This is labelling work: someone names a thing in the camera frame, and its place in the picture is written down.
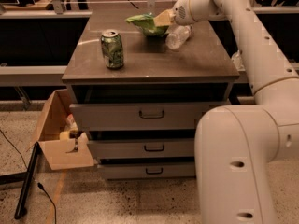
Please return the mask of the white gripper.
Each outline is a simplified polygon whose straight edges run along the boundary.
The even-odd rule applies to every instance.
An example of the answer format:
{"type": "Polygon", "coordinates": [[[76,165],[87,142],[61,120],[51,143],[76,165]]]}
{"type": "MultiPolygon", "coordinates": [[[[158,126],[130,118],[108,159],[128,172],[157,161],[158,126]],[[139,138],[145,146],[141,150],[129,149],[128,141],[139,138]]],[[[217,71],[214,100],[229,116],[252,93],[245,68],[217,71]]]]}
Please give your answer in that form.
{"type": "Polygon", "coordinates": [[[177,0],[172,9],[167,9],[153,18],[156,27],[195,24],[200,21],[223,21],[224,14],[213,0],[177,0]]]}

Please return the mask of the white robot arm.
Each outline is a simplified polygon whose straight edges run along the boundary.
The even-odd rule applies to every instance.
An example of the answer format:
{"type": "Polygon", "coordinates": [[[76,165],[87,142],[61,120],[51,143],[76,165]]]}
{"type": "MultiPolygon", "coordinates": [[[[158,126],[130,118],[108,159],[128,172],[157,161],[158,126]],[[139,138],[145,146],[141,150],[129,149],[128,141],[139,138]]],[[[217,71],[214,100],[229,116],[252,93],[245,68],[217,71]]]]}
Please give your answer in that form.
{"type": "Polygon", "coordinates": [[[202,224],[277,224],[266,166],[299,152],[299,76],[252,0],[178,0],[158,26],[227,20],[254,105],[224,105],[200,119],[194,141],[202,224]]]}

